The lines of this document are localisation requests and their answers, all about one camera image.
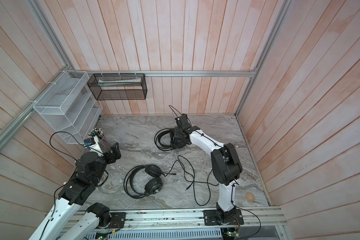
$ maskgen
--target pink wooden wall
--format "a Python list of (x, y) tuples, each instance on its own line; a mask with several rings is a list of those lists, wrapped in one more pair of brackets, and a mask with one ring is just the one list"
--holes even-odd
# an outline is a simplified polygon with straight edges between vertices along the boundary
[[(282, 0), (39, 0), (77, 70), (250, 70)], [(233, 113), (237, 77), (147, 78), (146, 100), (104, 114)]]
[(239, 119), (293, 237), (360, 240), (360, 0), (296, 0)]

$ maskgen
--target gray marble surface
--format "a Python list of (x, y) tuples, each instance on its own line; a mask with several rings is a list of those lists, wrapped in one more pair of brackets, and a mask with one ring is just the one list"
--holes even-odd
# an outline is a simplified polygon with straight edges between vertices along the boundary
[[(251, 160), (235, 116), (189, 116), (193, 125), (200, 127), (206, 134), (223, 143), (232, 143), (237, 150), (243, 172), (238, 179), (236, 187), (236, 204), (239, 207), (268, 206), (264, 191), (261, 187), (258, 173)], [(96, 188), (89, 196), (81, 210), (95, 202), (108, 206), (111, 210), (122, 209), (178, 209), (199, 208), (193, 196), (192, 187), (188, 190), (189, 183), (183, 177), (183, 170), (176, 163), (172, 172), (177, 175), (161, 177), (163, 188), (157, 194), (142, 199), (133, 199), (125, 194), (123, 180), (125, 174), (136, 165), (156, 164), (163, 172), (169, 171), (178, 155), (186, 157), (193, 165), (196, 172), (196, 181), (206, 181), (211, 170), (210, 155), (195, 145), (187, 145), (182, 149), (163, 152), (154, 144), (155, 133), (163, 128), (175, 127), (173, 116), (118, 116), (101, 118), (97, 127), (104, 130), (107, 140), (113, 144), (119, 142), (121, 159), (107, 166), (109, 178), (106, 183)], [(182, 160), (186, 169), (192, 172), (187, 161)], [(152, 179), (144, 172), (139, 171), (134, 178), (137, 191), (144, 192), (145, 184)], [(213, 173), (209, 182), (217, 184)], [(218, 200), (218, 186), (210, 186), (211, 199), (203, 207), (215, 207)], [(209, 197), (206, 184), (195, 184), (197, 201), (204, 204)], [(246, 199), (247, 194), (253, 194), (254, 201)]]

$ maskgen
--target ventilated metal cover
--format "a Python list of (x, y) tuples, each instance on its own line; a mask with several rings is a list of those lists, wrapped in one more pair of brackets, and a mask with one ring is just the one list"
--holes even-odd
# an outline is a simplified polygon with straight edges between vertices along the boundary
[[(89, 240), (96, 239), (96, 232), (86, 235)], [(128, 230), (119, 231), (109, 235), (108, 239), (195, 239), (195, 238), (221, 238), (219, 228), (189, 228), (189, 229), (161, 229), (161, 230)]]

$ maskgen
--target headphones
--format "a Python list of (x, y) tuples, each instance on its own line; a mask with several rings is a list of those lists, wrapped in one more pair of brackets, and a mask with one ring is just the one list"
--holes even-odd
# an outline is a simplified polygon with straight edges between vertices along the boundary
[[(133, 179), (135, 177), (135, 175), (137, 174), (138, 171), (142, 170), (142, 169), (145, 169), (145, 172), (148, 173), (150, 176), (153, 176), (154, 178), (149, 180), (149, 182), (145, 185), (144, 187), (144, 190), (145, 192), (144, 193), (140, 193), (140, 192), (137, 192), (133, 186)], [(124, 191), (127, 195), (129, 195), (131, 198), (134, 198), (134, 199), (140, 199), (140, 198), (143, 198), (145, 196), (149, 196), (149, 195), (152, 195), (152, 194), (156, 194), (158, 193), (161, 188), (163, 187), (163, 181), (161, 180), (160, 178), (160, 175), (164, 175), (164, 172), (162, 172), (162, 170), (154, 165), (154, 164), (150, 164), (150, 165), (139, 165), (139, 166), (136, 166), (136, 167), (133, 167), (128, 173), (127, 175), (125, 176), (124, 178)], [(128, 181), (129, 181), (129, 184), (132, 188), (132, 190), (137, 194), (137, 195), (132, 195), (128, 192)]]

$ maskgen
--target mounting plate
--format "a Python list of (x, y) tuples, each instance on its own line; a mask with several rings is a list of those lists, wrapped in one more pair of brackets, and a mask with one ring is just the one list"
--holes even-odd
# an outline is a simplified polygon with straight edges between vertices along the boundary
[(110, 221), (112, 223), (112, 226), (118, 226), (118, 223), (120, 225), (120, 228), (124, 228), (125, 214), (125, 212), (111, 212)]
[[(203, 211), (204, 214), (204, 223), (206, 226), (216, 226), (216, 225), (222, 225), (218, 220), (217, 220), (217, 210), (204, 210)], [(241, 210), (240, 209), (236, 209), (235, 214), (229, 218), (229, 223), (226, 223), (226, 225), (237, 225), (237, 220), (239, 221), (239, 225), (243, 225), (244, 224), (244, 220), (243, 220), (243, 215), (241, 214)]]

